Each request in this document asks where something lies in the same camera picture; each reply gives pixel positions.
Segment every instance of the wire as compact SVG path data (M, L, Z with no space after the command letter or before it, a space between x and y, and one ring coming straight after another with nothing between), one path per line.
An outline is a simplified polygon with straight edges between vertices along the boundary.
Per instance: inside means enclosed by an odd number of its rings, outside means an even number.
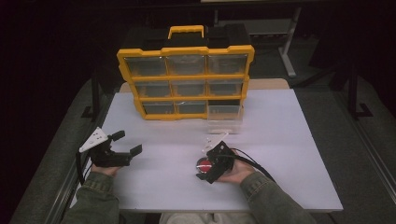
M265 176L267 176L268 178L270 178L272 181L274 181L276 183L276 181L274 180L274 178L270 175L270 173L268 173L267 170L265 170L262 166L260 166L257 162L255 161L250 161L244 157L241 156L237 156L237 155L217 155L216 157L228 157L228 158L233 158L235 160L239 160L239 161L243 161L251 166L253 166L254 168L258 169L260 172L262 172Z
M88 171L91 170L91 167L92 167L92 163L91 163L90 167L88 167L88 169L85 171L85 173L84 173L84 179L85 179L85 176L87 176Z
M329 216L329 218L332 220L332 222L333 222L334 224L338 224L338 222L334 219L334 217L332 216L332 214L328 213L327 215Z
M231 148L231 149L235 149L238 152L242 152L245 156L247 156L251 161L253 161L254 163L258 164L256 161L254 161L251 157L249 157L249 155L247 153L245 153L244 151L242 151L241 149L238 148Z
M83 185L85 182L85 178L84 178L84 175L82 174L81 153L79 151L76 152L76 168L77 168L77 175L78 175L79 183L81 185Z

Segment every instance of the black device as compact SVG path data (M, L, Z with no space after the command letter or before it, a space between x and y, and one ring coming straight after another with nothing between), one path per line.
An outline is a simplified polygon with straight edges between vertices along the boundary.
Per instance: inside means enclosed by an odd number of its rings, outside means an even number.
M133 157L139 155L142 151L142 145L130 149L128 152L115 152L111 150L111 142L117 141L125 136L125 131L119 131L111 135L105 135L100 128L86 141L80 151L76 154L76 164L78 170L78 179L81 185L85 179L82 174L81 152L89 150L91 161L98 167L119 167L129 166Z
M132 148L127 152L114 152L111 150L111 142L125 136L125 131L113 133L107 140L90 149L92 163L99 167L129 166L131 159L142 152L142 145Z
M245 152L241 150L238 151L244 153L249 157L249 155ZM198 178L200 178L201 180L206 180L207 182L212 184L217 179L219 179L219 177L221 177L226 171L233 169L234 160L246 162L247 164L261 171L264 175L266 175L268 178L275 182L271 175L257 162L255 162L251 158L250 160L248 160L244 157L236 155L223 141L220 141L215 147L207 151L206 158L198 160L197 168L199 168L200 166L202 166L201 164L203 164L205 169L199 169L200 173L196 176L198 176Z

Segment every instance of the table surface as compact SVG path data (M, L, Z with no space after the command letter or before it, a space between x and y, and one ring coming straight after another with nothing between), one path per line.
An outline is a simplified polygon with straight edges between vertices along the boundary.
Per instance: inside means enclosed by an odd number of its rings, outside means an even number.
M230 134L229 147L244 150L263 166L304 209L343 209L307 126L293 90L249 90L240 134ZM239 187L209 184L195 174L205 154L206 120L143 120L129 92L117 93L103 130L126 136L113 150L128 151L142 144L143 152L122 168L114 184L120 209L139 212L247 211Z

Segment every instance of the gray sleeve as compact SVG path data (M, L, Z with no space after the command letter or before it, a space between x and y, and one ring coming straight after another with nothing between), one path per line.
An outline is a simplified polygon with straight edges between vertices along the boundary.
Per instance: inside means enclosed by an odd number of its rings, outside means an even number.
M259 223L316 223L274 181L260 172L246 177L240 187Z
M113 177L90 173L77 192L77 202L64 215L66 223L119 223L119 200L112 193Z

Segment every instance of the dark background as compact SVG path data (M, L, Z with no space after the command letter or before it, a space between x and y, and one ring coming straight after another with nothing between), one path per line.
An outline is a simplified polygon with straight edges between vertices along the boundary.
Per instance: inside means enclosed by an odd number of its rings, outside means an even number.
M190 4L197 1L168 1ZM163 1L0 2L2 156L1 223L7 223L81 86L95 71L111 92L122 83L116 53L126 32L182 24L213 25L209 8L156 8ZM260 19L290 13L226 8L223 19ZM369 80L396 116L396 5L388 1L309 5L295 36L321 37L312 65L347 59Z

